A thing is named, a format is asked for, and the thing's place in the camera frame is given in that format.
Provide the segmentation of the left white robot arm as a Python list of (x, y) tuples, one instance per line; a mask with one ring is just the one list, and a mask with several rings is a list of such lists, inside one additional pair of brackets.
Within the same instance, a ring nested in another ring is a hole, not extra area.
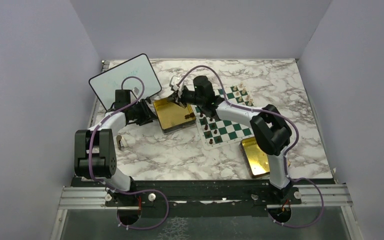
[(117, 167), (115, 137), (129, 124), (146, 125), (157, 120), (157, 116), (145, 99), (131, 97), (132, 90), (118, 89), (115, 101), (105, 117), (88, 129), (78, 130), (74, 135), (74, 172), (78, 177), (93, 180), (118, 192), (124, 205), (137, 200), (137, 191), (131, 188), (133, 179)]

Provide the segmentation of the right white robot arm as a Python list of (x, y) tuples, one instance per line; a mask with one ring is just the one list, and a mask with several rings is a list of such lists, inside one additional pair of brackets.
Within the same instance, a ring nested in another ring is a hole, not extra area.
[(195, 105), (207, 117), (251, 128), (256, 144), (267, 155), (269, 199), (280, 204), (288, 198), (293, 184), (287, 176), (288, 163), (284, 154), (290, 144), (292, 130), (274, 105), (256, 108), (233, 104), (226, 97), (215, 94), (211, 82), (204, 75), (193, 79), (193, 90), (184, 86), (176, 76), (171, 78), (169, 87), (172, 91), (169, 102), (183, 108), (188, 104)]

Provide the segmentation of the tin with dark pieces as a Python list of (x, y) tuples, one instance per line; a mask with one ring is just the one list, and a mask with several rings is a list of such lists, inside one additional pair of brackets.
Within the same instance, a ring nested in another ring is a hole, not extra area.
[(160, 128), (165, 135), (196, 124), (196, 117), (184, 118), (185, 115), (194, 113), (189, 104), (186, 108), (182, 108), (172, 102), (168, 102), (167, 98), (162, 98), (154, 101), (153, 106)]

